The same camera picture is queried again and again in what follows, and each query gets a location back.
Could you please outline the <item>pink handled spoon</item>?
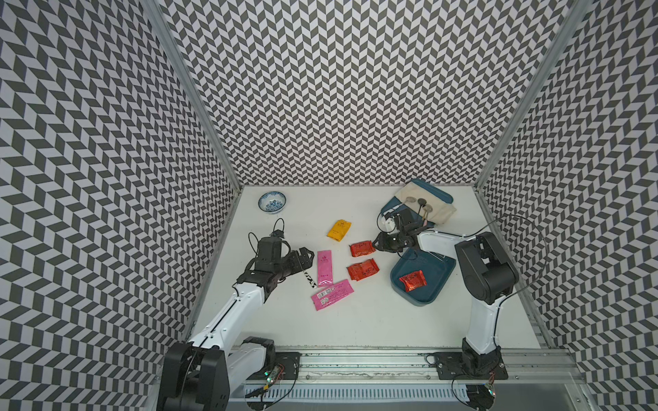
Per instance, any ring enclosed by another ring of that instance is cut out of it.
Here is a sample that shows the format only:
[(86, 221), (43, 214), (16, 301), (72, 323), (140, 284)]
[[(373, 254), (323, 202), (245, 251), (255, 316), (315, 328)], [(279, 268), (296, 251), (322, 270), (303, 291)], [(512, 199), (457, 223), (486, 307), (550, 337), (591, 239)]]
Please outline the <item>pink handled spoon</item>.
[(430, 214), (433, 212), (433, 207), (431, 205), (424, 205), (423, 206), (423, 225), (427, 226), (430, 223), (429, 217)]

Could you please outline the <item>red tea bag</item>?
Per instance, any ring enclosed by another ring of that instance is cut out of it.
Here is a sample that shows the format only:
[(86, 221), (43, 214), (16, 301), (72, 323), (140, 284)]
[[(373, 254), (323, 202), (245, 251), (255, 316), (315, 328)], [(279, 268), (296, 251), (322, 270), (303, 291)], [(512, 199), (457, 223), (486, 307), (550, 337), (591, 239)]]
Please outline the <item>red tea bag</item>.
[(360, 263), (350, 265), (347, 268), (349, 277), (352, 281), (362, 281), (365, 278), (372, 277), (380, 271), (379, 266), (374, 259), (365, 260)]
[(411, 293), (416, 289), (420, 289), (428, 285), (427, 279), (422, 270), (411, 272), (402, 276), (399, 281), (404, 286), (406, 293)]
[(371, 255), (376, 251), (372, 241), (360, 241), (350, 245), (351, 255), (356, 257), (363, 257)]

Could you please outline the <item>red tea bag bottom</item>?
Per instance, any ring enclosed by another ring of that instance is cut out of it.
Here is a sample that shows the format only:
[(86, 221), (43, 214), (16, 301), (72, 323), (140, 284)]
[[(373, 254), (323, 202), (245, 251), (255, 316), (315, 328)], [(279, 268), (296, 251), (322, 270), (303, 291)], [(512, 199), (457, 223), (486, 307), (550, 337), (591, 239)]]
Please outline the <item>red tea bag bottom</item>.
[(379, 266), (374, 259), (365, 260), (360, 263), (350, 265), (347, 268), (349, 277), (352, 281), (362, 281), (365, 278), (372, 277), (380, 271)]

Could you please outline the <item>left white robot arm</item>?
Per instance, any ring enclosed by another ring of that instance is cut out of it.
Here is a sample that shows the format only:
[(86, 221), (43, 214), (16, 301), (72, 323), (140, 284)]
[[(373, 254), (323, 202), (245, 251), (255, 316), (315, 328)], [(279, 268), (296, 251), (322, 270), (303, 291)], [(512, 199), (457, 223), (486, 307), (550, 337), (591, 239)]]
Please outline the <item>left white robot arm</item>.
[(231, 394), (249, 377), (265, 372), (275, 358), (273, 341), (250, 337), (232, 353), (249, 317), (287, 277), (306, 272), (315, 253), (308, 248), (261, 264), (250, 260), (231, 297), (201, 332), (176, 342), (164, 357), (157, 410), (225, 410)]

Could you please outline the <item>yellow tea bag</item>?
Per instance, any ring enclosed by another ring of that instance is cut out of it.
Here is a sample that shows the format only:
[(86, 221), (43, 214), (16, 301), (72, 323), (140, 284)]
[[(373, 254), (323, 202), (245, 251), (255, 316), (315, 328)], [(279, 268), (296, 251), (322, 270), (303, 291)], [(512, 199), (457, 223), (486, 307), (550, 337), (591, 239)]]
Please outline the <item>yellow tea bag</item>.
[(327, 237), (333, 239), (334, 241), (342, 241), (351, 228), (351, 222), (348, 222), (344, 219), (339, 219), (333, 226), (332, 229), (327, 233)]

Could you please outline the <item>teal tray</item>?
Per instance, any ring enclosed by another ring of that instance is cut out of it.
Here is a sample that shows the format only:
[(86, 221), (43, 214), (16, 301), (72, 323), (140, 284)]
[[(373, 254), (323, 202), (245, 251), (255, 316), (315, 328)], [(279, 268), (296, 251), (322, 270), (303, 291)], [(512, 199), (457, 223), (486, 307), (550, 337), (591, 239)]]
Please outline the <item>teal tray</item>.
[(397, 191), (380, 213), (390, 219), (391, 215), (410, 210), (415, 221), (445, 224), (457, 212), (453, 202), (449, 193), (416, 178)]

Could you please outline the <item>red tea bag top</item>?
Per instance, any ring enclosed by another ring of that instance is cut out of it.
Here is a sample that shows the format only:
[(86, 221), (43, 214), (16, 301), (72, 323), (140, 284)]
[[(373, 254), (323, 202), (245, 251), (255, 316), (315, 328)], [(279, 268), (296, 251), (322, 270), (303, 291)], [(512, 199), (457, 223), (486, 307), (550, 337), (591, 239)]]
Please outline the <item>red tea bag top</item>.
[(411, 293), (416, 289), (420, 289), (428, 285), (427, 279), (422, 270), (411, 272), (402, 276), (399, 281), (404, 286), (406, 293)]

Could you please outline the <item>teal storage box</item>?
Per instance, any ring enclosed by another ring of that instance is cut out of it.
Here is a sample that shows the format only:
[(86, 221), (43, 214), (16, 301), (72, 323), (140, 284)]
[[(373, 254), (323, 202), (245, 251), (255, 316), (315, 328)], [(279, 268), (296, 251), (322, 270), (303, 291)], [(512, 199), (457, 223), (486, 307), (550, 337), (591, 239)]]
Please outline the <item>teal storage box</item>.
[[(412, 305), (426, 306), (435, 301), (456, 265), (457, 261), (452, 257), (435, 252), (408, 249), (399, 258), (390, 273), (391, 284), (393, 289)], [(418, 270), (423, 271), (428, 285), (411, 293), (406, 293), (399, 279)]]

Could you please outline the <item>dark handled spoon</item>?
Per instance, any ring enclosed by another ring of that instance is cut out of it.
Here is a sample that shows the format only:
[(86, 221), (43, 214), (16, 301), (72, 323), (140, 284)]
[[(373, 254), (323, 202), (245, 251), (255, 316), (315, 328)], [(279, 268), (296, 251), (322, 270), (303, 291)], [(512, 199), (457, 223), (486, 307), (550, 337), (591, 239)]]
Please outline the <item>dark handled spoon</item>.
[(418, 205), (419, 205), (419, 207), (418, 207), (418, 213), (421, 213), (421, 211), (423, 210), (423, 208), (425, 207), (425, 205), (427, 205), (427, 201), (426, 201), (425, 199), (423, 199), (423, 198), (420, 198), (417, 202), (418, 202)]

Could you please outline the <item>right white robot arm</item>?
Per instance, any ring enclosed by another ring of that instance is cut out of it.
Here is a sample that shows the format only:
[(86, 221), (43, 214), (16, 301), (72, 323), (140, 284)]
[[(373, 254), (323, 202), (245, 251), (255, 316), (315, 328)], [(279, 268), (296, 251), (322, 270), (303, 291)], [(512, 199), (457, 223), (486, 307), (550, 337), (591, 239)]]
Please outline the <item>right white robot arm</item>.
[(501, 369), (498, 320), (502, 304), (514, 294), (519, 273), (494, 234), (459, 236), (430, 228), (417, 235), (382, 232), (373, 247), (399, 256), (390, 273), (392, 287), (418, 307), (434, 302), (455, 270), (461, 273), (471, 296), (470, 323), (461, 352), (439, 356), (441, 379), (507, 376)]

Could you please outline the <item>pink tea sachet labelled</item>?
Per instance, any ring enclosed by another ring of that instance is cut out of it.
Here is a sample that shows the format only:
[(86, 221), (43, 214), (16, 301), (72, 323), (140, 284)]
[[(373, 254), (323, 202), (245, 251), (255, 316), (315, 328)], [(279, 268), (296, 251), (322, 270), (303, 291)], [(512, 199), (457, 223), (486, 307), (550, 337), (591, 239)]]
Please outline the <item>pink tea sachet labelled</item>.
[(313, 301), (315, 310), (320, 311), (342, 301), (342, 299), (353, 293), (354, 289), (351, 286), (350, 281), (346, 279), (336, 284), (329, 285), (325, 289), (313, 294), (311, 300)]

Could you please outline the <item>white handled spoon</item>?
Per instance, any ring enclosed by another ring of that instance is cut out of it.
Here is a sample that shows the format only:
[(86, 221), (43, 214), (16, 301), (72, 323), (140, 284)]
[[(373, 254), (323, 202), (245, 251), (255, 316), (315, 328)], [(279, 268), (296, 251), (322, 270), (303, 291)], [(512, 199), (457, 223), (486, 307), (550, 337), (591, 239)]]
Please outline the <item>white handled spoon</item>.
[(383, 212), (383, 215), (391, 214), (397, 211), (400, 207), (406, 206), (407, 204), (415, 203), (416, 198), (415, 197), (410, 197), (408, 196), (404, 201), (402, 201), (400, 204), (397, 204), (389, 209), (387, 209), (385, 212)]

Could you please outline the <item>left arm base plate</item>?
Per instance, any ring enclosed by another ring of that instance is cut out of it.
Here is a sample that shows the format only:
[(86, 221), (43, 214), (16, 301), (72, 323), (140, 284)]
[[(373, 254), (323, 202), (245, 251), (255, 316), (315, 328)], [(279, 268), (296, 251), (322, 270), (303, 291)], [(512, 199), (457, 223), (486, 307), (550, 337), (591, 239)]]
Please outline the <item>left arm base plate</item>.
[(273, 360), (267, 360), (264, 368), (248, 376), (248, 381), (293, 381), (299, 376), (302, 354), (298, 351), (277, 352)]

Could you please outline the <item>beige cloth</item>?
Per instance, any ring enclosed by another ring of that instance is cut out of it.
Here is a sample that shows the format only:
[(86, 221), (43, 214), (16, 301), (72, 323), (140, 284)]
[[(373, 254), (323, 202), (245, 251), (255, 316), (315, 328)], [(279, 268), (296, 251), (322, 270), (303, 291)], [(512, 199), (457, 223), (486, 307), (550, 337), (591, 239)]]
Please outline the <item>beige cloth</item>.
[(408, 196), (415, 197), (417, 205), (417, 201), (423, 198), (427, 201), (428, 205), (433, 207), (433, 212), (430, 214), (429, 220), (434, 224), (447, 223), (454, 213), (457, 212), (455, 206), (452, 205), (452, 198), (447, 193), (424, 182), (408, 183), (397, 191), (395, 195), (401, 202)]

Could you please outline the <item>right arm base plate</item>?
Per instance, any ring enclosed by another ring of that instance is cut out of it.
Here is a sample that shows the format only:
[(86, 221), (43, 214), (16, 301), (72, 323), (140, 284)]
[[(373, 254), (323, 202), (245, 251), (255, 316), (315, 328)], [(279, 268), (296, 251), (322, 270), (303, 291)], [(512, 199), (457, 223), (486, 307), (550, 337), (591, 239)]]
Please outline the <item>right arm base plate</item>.
[(500, 351), (489, 354), (472, 354), (447, 351), (432, 354), (440, 380), (473, 379), (504, 381), (509, 374)]

